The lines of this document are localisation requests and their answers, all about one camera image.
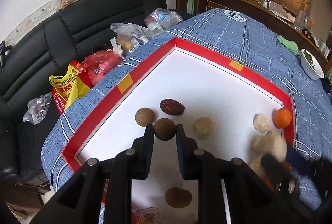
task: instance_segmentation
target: yellow tape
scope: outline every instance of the yellow tape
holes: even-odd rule
[[[235,70],[237,71],[241,71],[243,69],[243,65],[241,65],[240,63],[237,63],[236,61],[234,60],[231,60],[231,62],[229,63],[229,65],[233,68],[235,68]]]
[[[125,92],[131,85],[133,84],[132,77],[128,73],[120,82],[117,84],[117,88],[119,88],[120,93]]]

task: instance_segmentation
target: tablecloth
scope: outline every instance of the tablecloth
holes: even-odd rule
[[[254,70],[290,95],[295,149],[307,158],[319,159],[325,155],[331,159],[332,105],[320,80],[311,80],[297,57],[262,23],[235,11],[213,9],[139,47],[60,116],[41,151],[45,173],[55,191],[73,174],[61,151],[80,123],[130,70],[173,37],[213,49]],[[318,207],[321,200],[312,181],[296,177],[301,198],[312,208]]]

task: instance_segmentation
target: metal screw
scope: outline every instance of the metal screw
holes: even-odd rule
[[[126,155],[127,156],[131,156],[131,155],[133,155],[135,153],[136,153],[136,151],[133,148],[129,148],[129,149],[126,150]]]
[[[294,180],[291,180],[289,182],[289,185],[288,185],[288,192],[289,193],[293,193],[295,190],[295,181]]]
[[[194,154],[197,155],[197,156],[201,156],[201,155],[204,154],[204,150],[200,149],[200,148],[195,149]]]
[[[87,163],[89,166],[94,166],[98,163],[98,159],[95,159],[95,158],[88,159]]]
[[[235,164],[237,166],[241,166],[242,165],[242,159],[234,158],[232,161],[233,161],[233,164]]]

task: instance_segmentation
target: black sofa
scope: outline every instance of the black sofa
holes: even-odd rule
[[[29,100],[52,90],[50,75],[64,75],[71,60],[83,61],[116,34],[112,22],[145,26],[165,0],[78,0],[31,30],[0,68],[0,180],[21,188],[44,186],[42,145],[59,118],[52,101],[39,125],[23,122]]]

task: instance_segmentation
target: orange fruit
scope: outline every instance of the orange fruit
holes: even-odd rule
[[[292,114],[286,108],[281,108],[272,114],[272,118],[277,128],[286,128],[292,121]]]

